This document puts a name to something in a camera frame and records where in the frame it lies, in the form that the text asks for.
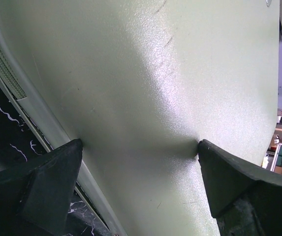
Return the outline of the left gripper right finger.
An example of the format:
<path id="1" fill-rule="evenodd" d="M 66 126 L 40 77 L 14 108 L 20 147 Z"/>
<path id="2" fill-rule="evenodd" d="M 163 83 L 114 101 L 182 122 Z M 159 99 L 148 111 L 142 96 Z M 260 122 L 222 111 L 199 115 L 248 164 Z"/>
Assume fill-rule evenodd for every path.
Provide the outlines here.
<path id="1" fill-rule="evenodd" d="M 198 144 L 210 207 L 222 236 L 282 236 L 282 175 L 219 148 Z"/>

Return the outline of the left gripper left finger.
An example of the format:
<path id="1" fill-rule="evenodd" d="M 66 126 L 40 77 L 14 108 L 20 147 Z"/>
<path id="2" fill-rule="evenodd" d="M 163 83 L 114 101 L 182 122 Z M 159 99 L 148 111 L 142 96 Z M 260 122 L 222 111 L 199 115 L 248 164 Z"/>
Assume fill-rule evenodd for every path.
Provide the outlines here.
<path id="1" fill-rule="evenodd" d="M 0 236 L 61 236 L 83 144 L 76 139 L 0 172 Z"/>

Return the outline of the green hard-shell suitcase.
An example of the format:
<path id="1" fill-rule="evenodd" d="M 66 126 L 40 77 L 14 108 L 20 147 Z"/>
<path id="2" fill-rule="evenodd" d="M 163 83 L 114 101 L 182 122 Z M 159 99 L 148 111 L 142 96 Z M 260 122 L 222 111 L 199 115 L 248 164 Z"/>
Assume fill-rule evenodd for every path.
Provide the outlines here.
<path id="1" fill-rule="evenodd" d="M 217 236 L 207 139 L 260 165 L 277 120 L 277 0 L 0 0 L 0 85 L 112 233 Z"/>

